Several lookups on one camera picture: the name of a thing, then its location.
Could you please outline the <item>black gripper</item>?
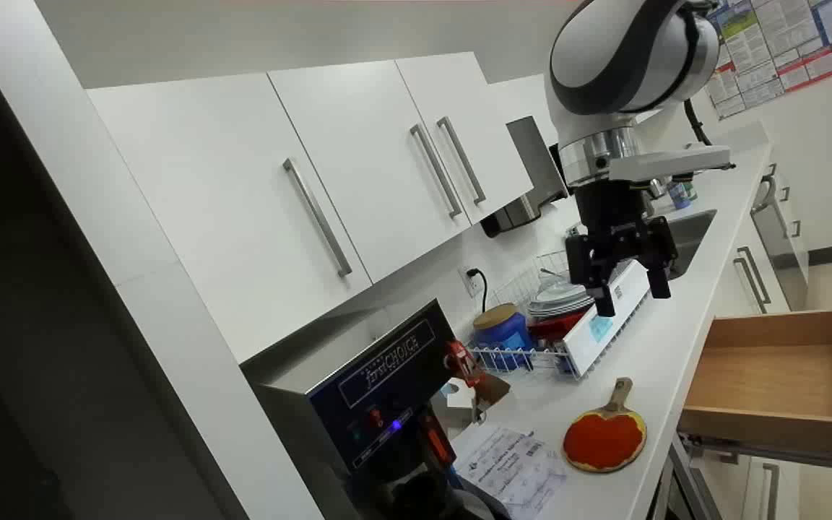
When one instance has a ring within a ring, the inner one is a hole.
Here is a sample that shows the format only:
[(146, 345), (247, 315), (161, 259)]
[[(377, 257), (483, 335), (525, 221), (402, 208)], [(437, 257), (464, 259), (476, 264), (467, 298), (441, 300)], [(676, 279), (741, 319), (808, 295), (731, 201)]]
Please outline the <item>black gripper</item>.
[(598, 178), (575, 189), (581, 231), (567, 235), (568, 273), (588, 286), (601, 316), (614, 316), (610, 277), (620, 259), (646, 269), (652, 298), (671, 295), (668, 264), (676, 259), (671, 221), (650, 217), (635, 181)]

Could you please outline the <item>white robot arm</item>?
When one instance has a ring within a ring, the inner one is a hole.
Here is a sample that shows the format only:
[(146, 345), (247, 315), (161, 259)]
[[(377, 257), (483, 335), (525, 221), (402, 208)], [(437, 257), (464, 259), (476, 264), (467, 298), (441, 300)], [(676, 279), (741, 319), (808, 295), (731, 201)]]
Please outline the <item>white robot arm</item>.
[(678, 153), (624, 153), (620, 133), (639, 113), (687, 103), (720, 59), (720, 35), (705, 0), (583, 0), (557, 29), (546, 71), (546, 105), (557, 143), (583, 146), (568, 178), (581, 224), (567, 235), (568, 279), (604, 316), (614, 315), (610, 277), (620, 259), (646, 269), (652, 298), (668, 298), (676, 243), (652, 217), (652, 178), (727, 170), (731, 150), (707, 143)]

